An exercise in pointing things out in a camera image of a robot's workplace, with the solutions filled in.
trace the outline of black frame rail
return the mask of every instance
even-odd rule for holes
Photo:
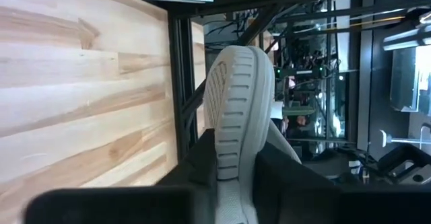
[[[254,40],[265,28],[275,20],[289,22],[313,19],[313,15],[283,17],[277,19],[284,8],[296,6],[299,3],[307,3],[318,0],[214,0],[213,3],[188,4],[171,3],[168,6],[170,59],[172,74],[172,89],[174,98],[174,114],[176,127],[176,144],[178,160],[183,159],[189,149],[197,142],[196,109],[202,104],[205,81],[195,90],[193,69],[193,41],[191,36],[191,21],[193,16],[226,13],[229,11],[240,11],[245,9],[261,8],[258,18],[246,29],[239,38],[237,45],[247,45]],[[419,0],[407,2],[405,5],[396,7],[429,5],[430,0]],[[316,17],[331,17],[336,15],[356,15],[370,11],[381,11],[390,9],[394,5],[379,8],[364,7],[362,9],[342,10],[340,12],[330,11],[328,13],[315,13]],[[329,30],[327,32],[312,32],[310,34],[340,33],[344,30]]]

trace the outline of metal rack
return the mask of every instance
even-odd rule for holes
[[[204,4],[173,2],[158,4],[158,6],[168,10],[168,33],[170,40],[170,60],[178,159],[183,159],[189,149],[197,142],[195,111],[202,104],[203,93],[205,90],[205,81],[195,90],[191,17],[261,8],[258,17],[246,29],[236,43],[237,45],[247,45],[263,32],[270,23],[295,22],[317,18],[330,18],[341,15],[360,15],[431,4],[431,0],[417,0],[406,1],[403,5],[388,4],[380,5],[378,7],[371,5],[337,11],[275,18],[276,15],[285,8],[289,8],[298,3],[307,3],[311,1],[318,0],[214,0],[213,3]],[[338,30],[313,31],[296,34],[295,36],[360,32],[363,29],[373,30],[375,28],[355,27]],[[275,41],[280,40],[281,36],[275,38]]]

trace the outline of wood grain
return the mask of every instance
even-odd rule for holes
[[[167,13],[149,3],[0,0],[0,224],[48,190],[151,185],[170,171],[170,64]]]

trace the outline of shoe sole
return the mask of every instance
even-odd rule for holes
[[[232,223],[244,217],[247,223],[257,222],[253,170],[266,141],[274,80],[271,61],[254,46],[225,48],[209,72],[204,102],[212,111],[205,118],[215,128],[219,204]]]

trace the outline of black metal frame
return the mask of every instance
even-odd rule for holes
[[[214,0],[206,4],[170,4],[168,7],[169,35],[170,35],[170,57],[172,70],[172,88],[174,96],[174,113],[176,127],[176,142],[178,147],[178,159],[181,160],[187,154],[197,140],[195,111],[203,101],[205,81],[195,90],[193,74],[193,43],[191,38],[190,17],[226,13],[229,11],[240,11],[245,9],[261,8],[258,18],[247,28],[239,38],[237,45],[247,45],[256,38],[265,28],[274,21],[280,11],[297,3],[306,3],[318,0]],[[420,5],[429,5],[431,0],[418,0],[407,2],[405,5],[387,5],[380,7],[363,7],[355,9],[344,9],[340,11],[329,11],[327,13],[314,13],[312,15],[298,15],[277,19],[278,22],[298,21],[313,18],[333,17],[338,15],[358,15],[375,11],[384,11],[391,8],[402,8]],[[315,34],[332,34],[340,32],[360,31],[363,28],[348,28],[340,30],[327,30],[294,34],[295,36],[307,36]]]

